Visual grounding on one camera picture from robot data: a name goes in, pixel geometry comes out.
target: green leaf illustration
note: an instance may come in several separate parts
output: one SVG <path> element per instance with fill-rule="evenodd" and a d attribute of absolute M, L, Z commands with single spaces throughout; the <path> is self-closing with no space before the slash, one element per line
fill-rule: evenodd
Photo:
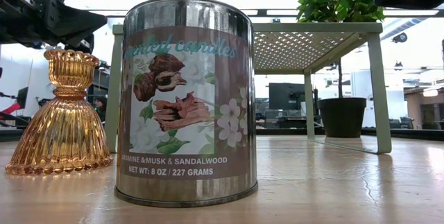
<path fill-rule="evenodd" d="M 199 155 L 214 154 L 214 144 L 205 144 L 199 151 Z"/>
<path fill-rule="evenodd" d="M 202 132 L 207 126 L 197 126 L 197 132 Z"/>
<path fill-rule="evenodd" d="M 205 138 L 209 143 L 214 144 L 214 138 L 211 137 L 209 134 L 205 134 Z"/>
<path fill-rule="evenodd" d="M 219 106 L 217 106 L 217 105 L 214 106 L 214 116 L 215 117 L 222 116 L 221 108 Z"/>
<path fill-rule="evenodd" d="M 185 144 L 189 144 L 190 141 L 180 141 L 175 137 L 171 137 L 169 141 L 161 141 L 157 146 L 157 151 L 164 155 L 170 155 L 176 153 L 180 147 Z"/>
<path fill-rule="evenodd" d="M 177 132 L 178 132 L 178 130 L 170 130 L 170 131 L 168 131 L 168 135 L 169 135 L 170 137 L 175 137 L 176 134 L 177 134 Z"/>
<path fill-rule="evenodd" d="M 216 75 L 214 75 L 211 72 L 209 72 L 207 75 L 205 75 L 205 79 L 206 79 L 207 83 L 210 83 L 212 85 L 216 84 Z"/>
<path fill-rule="evenodd" d="M 153 117 L 154 111 L 153 111 L 153 100 L 150 100 L 150 103 L 148 104 L 148 106 L 146 106 L 145 108 L 143 108 L 140 111 L 139 117 L 143 117 L 144 120 L 146 121 L 147 119 L 150 119 Z"/>
<path fill-rule="evenodd" d="M 142 80 L 142 74 L 138 71 L 135 72 L 135 78 L 134 78 L 134 84 L 138 85 L 140 84 L 140 81 Z"/>

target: perforated metal shelf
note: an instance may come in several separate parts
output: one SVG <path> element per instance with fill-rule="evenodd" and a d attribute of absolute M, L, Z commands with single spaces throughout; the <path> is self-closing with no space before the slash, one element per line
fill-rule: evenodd
<path fill-rule="evenodd" d="M 256 74 L 316 72 L 381 33 L 379 23 L 253 24 Z"/>

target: green metal frame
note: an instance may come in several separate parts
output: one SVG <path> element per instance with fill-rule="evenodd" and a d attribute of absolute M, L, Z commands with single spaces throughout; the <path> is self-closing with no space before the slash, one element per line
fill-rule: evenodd
<path fill-rule="evenodd" d="M 272 69 L 255 70 L 256 74 L 303 74 L 305 78 L 305 101 L 307 116 L 313 115 L 313 91 L 311 87 L 311 75 L 326 65 L 339 60 L 344 55 L 353 51 L 358 46 L 368 43 L 370 57 L 370 74 L 372 80 L 373 98 L 375 104 L 375 120 L 377 133 L 377 150 L 368 150 L 325 143 L 315 140 L 314 120 L 307 118 L 307 138 L 310 141 L 359 150 L 367 153 L 382 154 L 391 152 L 391 135 L 389 124 L 389 111 L 386 100 L 386 87 L 384 81 L 384 68 L 382 64 L 380 23 L 267 23 L 253 24 L 256 33 L 270 32 L 310 32 L 310 33 L 352 33 L 344 41 L 338 44 L 324 56 L 318 58 L 305 69 Z M 106 112 L 105 132 L 108 138 L 110 151 L 116 152 L 117 123 L 119 118 L 120 96 L 120 68 L 121 68 L 121 43 L 123 40 L 123 26 L 113 27 L 114 48 L 111 62 L 110 90 L 108 92 L 108 107 Z"/>

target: amber glass candle holder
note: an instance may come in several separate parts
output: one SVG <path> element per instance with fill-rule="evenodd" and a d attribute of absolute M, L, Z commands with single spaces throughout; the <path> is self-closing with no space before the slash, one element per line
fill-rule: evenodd
<path fill-rule="evenodd" d="M 50 50 L 49 80 L 55 98 L 43 105 L 24 131 L 8 173 L 51 174 L 107 166 L 110 151 L 97 112 L 86 100 L 99 59 L 80 51 Z"/>

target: table surface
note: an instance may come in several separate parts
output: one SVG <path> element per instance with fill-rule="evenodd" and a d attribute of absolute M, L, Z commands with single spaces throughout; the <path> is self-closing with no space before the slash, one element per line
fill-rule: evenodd
<path fill-rule="evenodd" d="M 444 143 L 393 139 L 393 144 L 392 154 L 377 156 L 302 136 L 258 137 L 259 191 L 195 209 L 117 199 L 114 165 L 61 175 L 2 172 L 0 223 L 444 223 Z M 0 143 L 0 166 L 16 145 Z"/>

